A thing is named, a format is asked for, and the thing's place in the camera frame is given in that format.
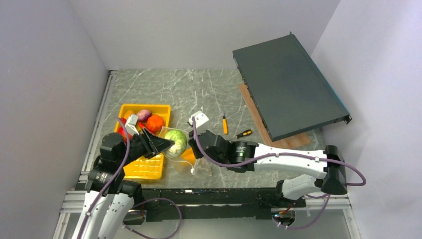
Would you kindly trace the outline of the green cabbage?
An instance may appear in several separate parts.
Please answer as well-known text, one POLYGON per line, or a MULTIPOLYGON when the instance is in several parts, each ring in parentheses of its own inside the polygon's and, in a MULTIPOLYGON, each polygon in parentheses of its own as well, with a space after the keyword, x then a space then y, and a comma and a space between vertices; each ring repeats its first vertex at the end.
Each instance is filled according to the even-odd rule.
POLYGON ((165 134, 164 138, 174 142, 174 145, 164 152, 166 157, 171 159, 178 158, 185 152, 188 140, 184 132, 176 129, 170 130, 165 134))

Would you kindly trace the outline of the clear dotted zip bag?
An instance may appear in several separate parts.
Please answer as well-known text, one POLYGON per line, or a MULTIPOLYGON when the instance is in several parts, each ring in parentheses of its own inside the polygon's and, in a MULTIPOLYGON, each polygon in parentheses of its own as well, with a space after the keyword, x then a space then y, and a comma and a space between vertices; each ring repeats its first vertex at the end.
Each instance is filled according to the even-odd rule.
POLYGON ((188 144, 189 135, 186 131, 163 127, 159 137, 173 142, 163 154, 180 174, 201 178, 212 176, 210 164, 203 158, 195 157, 192 147, 188 144))

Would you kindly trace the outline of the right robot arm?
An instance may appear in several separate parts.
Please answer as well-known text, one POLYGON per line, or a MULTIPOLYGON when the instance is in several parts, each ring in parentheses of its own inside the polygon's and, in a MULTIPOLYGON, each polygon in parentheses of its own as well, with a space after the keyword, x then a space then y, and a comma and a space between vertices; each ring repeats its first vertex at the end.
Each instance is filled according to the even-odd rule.
POLYGON ((347 194, 345 161, 337 146, 327 145, 323 150, 313 151, 290 150, 252 141, 229 141, 208 130, 198 135, 191 131, 189 137, 195 158, 205 158, 236 173, 261 170, 298 173, 294 179, 277 183, 274 200, 281 207, 315 192, 347 194))

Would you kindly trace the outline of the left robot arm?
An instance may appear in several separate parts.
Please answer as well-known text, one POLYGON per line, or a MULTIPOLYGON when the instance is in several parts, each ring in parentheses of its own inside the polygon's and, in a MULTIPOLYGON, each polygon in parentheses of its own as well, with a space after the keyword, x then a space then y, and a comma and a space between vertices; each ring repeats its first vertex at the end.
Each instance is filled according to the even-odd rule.
POLYGON ((130 209, 142 205, 142 187, 125 180, 124 166, 150 159, 174 145, 144 129, 129 139, 117 132, 102 139, 100 155, 88 174, 85 199, 72 235, 74 239, 112 239, 130 209))

